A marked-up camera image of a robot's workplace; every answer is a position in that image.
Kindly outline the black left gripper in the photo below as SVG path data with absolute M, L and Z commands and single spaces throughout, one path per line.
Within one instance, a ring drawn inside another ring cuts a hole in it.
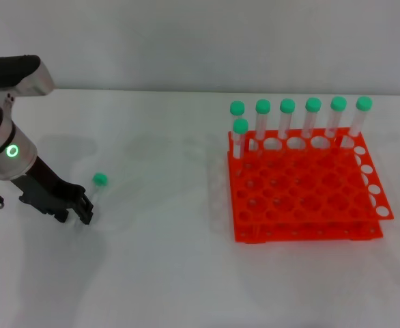
M 19 197 L 22 203 L 54 216 L 58 222 L 65 223 L 71 209 L 84 225 L 91 223 L 94 205 L 85 188 L 62 180 L 41 158 L 12 183 L 23 192 Z

